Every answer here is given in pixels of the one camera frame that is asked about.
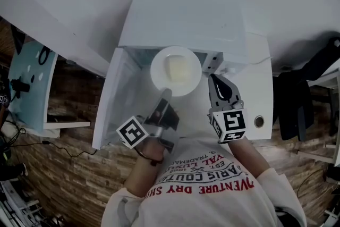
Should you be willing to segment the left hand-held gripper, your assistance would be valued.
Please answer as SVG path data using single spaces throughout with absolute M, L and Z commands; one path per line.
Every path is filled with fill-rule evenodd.
M 145 119 L 132 116 L 116 130 L 126 147 L 133 149 L 146 139 L 156 139 L 169 153 L 172 152 L 174 143 L 163 136 L 169 129 L 176 131 L 179 123 L 179 116 L 170 105 L 171 98 L 172 91 L 164 89 L 150 116 Z

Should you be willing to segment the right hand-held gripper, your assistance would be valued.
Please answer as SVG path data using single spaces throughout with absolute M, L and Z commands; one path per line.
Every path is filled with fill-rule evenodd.
M 222 75 L 210 74 L 209 98 L 213 108 L 209 110 L 209 123 L 214 128 L 218 142 L 226 144 L 244 138 L 248 113 L 238 87 Z

